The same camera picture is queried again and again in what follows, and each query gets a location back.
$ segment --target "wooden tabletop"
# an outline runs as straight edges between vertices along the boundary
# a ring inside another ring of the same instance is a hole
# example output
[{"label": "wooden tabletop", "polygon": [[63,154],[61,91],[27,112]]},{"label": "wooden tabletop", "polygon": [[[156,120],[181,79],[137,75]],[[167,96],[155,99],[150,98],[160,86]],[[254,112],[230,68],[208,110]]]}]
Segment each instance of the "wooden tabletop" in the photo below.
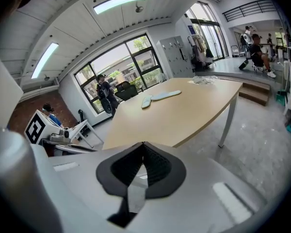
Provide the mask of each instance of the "wooden tabletop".
[{"label": "wooden tabletop", "polygon": [[[213,84],[188,83],[190,78],[169,79],[121,103],[112,120],[103,149],[141,141],[177,147],[215,120],[238,95],[241,82],[216,80]],[[180,90],[181,94],[141,104],[146,95]]]}]

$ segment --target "gray floor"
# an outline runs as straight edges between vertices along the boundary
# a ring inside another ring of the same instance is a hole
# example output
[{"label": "gray floor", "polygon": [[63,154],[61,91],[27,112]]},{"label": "gray floor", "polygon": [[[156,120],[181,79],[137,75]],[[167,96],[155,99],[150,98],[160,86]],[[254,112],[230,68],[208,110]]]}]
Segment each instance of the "gray floor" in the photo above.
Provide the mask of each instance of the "gray floor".
[{"label": "gray floor", "polygon": [[[199,72],[196,72],[198,75],[201,72],[214,72],[214,73],[233,73],[233,74],[242,74],[244,76],[253,76],[258,78],[264,78],[269,81],[274,81],[273,78],[267,76],[266,72],[255,72],[252,68],[252,60],[249,60],[249,64],[243,69],[240,70],[238,67],[246,60],[245,57],[234,57],[234,58],[226,58],[223,60],[216,61],[211,64],[209,69],[201,69]],[[283,66],[278,64],[277,62],[271,62],[271,69],[275,71],[276,78],[275,81],[277,83],[281,83],[282,81],[282,71]]]},{"label": "gray floor", "polygon": [[[226,109],[212,124],[178,147],[181,151],[203,154],[222,164],[232,173],[252,184],[270,200],[277,196],[291,177],[291,133],[284,122],[284,107],[271,97],[266,107],[239,98],[225,146],[218,147],[225,126]],[[103,139],[111,120],[95,127]],[[90,134],[91,144],[102,145]]]}]

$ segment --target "sneaker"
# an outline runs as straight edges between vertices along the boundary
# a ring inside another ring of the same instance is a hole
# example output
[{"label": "sneaker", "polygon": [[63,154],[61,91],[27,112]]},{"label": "sneaker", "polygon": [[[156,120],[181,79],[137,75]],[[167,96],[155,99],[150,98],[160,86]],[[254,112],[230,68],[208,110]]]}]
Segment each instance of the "sneaker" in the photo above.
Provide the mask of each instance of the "sneaker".
[{"label": "sneaker", "polygon": [[268,72],[267,75],[273,79],[276,78],[276,75],[273,73],[273,71]]}]

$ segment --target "wooden step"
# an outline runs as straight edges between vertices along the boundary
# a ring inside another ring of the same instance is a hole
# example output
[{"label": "wooden step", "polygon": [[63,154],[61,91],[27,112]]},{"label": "wooden step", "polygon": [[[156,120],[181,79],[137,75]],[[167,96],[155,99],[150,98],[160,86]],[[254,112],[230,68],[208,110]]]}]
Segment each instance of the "wooden step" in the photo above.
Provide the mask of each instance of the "wooden step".
[{"label": "wooden step", "polygon": [[266,106],[268,101],[268,96],[259,91],[255,91],[248,87],[242,87],[239,91],[239,96],[253,102],[259,103],[263,106]]},{"label": "wooden step", "polygon": [[268,84],[247,80],[247,79],[240,79],[240,78],[234,78],[234,77],[227,77],[227,76],[218,76],[221,80],[231,80],[231,81],[237,81],[242,82],[243,87],[250,88],[256,91],[259,91],[261,93],[264,93],[266,95],[270,94],[271,86]]}]

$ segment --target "ceiling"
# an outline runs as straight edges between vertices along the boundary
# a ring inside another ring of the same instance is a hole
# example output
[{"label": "ceiling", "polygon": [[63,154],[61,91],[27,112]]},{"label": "ceiling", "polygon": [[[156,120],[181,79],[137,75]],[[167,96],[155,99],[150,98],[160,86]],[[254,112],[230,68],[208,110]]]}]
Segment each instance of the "ceiling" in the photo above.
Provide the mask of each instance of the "ceiling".
[{"label": "ceiling", "polygon": [[256,21],[249,24],[238,25],[236,28],[244,31],[246,26],[252,27],[256,32],[280,31],[280,29],[282,29],[280,20]]},{"label": "ceiling", "polygon": [[[197,0],[141,0],[141,13],[130,2],[97,15],[93,7],[103,1],[31,0],[0,24],[0,58],[24,91],[52,85],[76,58],[103,39],[145,22],[156,25],[178,20]],[[51,42],[59,47],[39,77],[31,79]]]}]

